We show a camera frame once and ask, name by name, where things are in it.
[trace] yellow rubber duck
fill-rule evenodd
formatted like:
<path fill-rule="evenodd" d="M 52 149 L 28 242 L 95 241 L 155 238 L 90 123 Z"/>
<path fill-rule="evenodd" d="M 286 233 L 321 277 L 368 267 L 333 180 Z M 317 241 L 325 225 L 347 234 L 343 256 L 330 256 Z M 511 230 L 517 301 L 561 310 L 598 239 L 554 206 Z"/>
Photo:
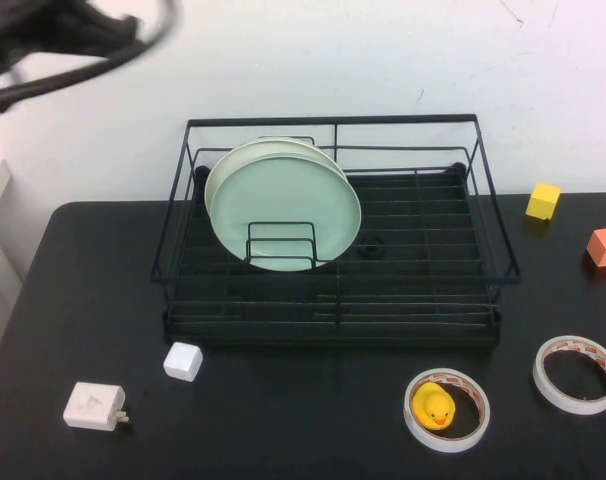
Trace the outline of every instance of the yellow rubber duck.
<path fill-rule="evenodd" d="M 447 428 L 454 420 L 454 400 L 443 388 L 427 382 L 421 385 L 412 397 L 412 411 L 418 422 L 429 430 Z"/>

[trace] dish rack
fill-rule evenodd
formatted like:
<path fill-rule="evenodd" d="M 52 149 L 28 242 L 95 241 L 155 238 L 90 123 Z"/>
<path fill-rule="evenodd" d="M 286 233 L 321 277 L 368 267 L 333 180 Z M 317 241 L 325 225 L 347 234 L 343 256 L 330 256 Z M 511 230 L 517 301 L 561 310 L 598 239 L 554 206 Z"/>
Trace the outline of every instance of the dish rack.
<path fill-rule="evenodd" d="M 245 261 L 214 235 L 211 167 L 264 136 L 308 141 L 343 168 L 362 223 L 337 259 L 317 265 L 313 224 L 302 272 L 251 265 L 251 225 Z M 493 346 L 501 288 L 520 277 L 471 114 L 190 120 L 152 268 L 167 340 L 201 345 Z"/>

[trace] white block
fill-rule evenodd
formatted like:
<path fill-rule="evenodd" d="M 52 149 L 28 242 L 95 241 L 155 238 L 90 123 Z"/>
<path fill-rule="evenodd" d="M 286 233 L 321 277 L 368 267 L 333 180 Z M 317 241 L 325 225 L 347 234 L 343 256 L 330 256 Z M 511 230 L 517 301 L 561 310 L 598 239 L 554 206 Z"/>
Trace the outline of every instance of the white block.
<path fill-rule="evenodd" d="M 203 363 L 203 353 L 195 345 L 176 342 L 165 357 L 163 368 L 170 377 L 192 382 Z"/>
<path fill-rule="evenodd" d="M 70 427 L 111 432 L 129 419 L 121 411 L 125 392 L 118 385 L 77 382 L 67 402 L 63 419 Z"/>

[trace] black cable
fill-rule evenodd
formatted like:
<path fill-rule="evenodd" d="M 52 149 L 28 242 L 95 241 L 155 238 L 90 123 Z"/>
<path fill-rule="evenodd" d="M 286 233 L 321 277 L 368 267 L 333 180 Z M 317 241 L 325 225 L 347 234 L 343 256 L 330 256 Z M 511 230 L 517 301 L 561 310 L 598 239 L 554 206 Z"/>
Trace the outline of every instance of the black cable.
<path fill-rule="evenodd" d="M 141 56 L 143 53 L 159 44 L 170 33 L 177 23 L 178 18 L 178 7 L 175 0 L 162 0 L 162 3 L 165 5 L 165 18 L 161 22 L 158 30 L 147 42 L 138 41 L 134 45 L 108 56 L 105 60 L 85 67 L 47 78 L 33 80 L 21 85 L 0 88 L 0 112 L 7 110 L 10 106 L 21 100 L 71 87 L 77 83 L 98 77 L 99 75 L 114 70 Z"/>

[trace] tape roll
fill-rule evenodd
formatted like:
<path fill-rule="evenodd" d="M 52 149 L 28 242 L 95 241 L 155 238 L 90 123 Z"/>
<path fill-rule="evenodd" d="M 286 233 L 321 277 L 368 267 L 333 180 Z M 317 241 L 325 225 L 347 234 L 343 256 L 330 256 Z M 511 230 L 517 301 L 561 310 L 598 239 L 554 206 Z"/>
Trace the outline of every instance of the tape roll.
<path fill-rule="evenodd" d="M 545 357 L 558 351 L 573 351 L 587 355 L 603 369 L 606 375 L 606 349 L 601 345 L 587 338 L 574 335 L 554 337 L 539 348 L 534 360 L 532 375 L 539 391 L 551 404 L 569 413 L 594 415 L 605 410 L 606 395 L 596 400 L 581 400 L 566 395 L 550 381 L 547 373 L 545 373 L 543 362 L 545 361 Z"/>
<path fill-rule="evenodd" d="M 412 411 L 411 401 L 414 393 L 426 382 L 455 385 L 467 393 L 479 411 L 479 426 L 472 433 L 461 438 L 439 437 L 423 428 Z M 423 445 L 439 452 L 457 453 L 472 448 L 483 437 L 490 423 L 490 402 L 478 383 L 464 373 L 451 368 L 434 368 L 418 374 L 408 385 L 403 401 L 403 416 L 407 428 Z"/>

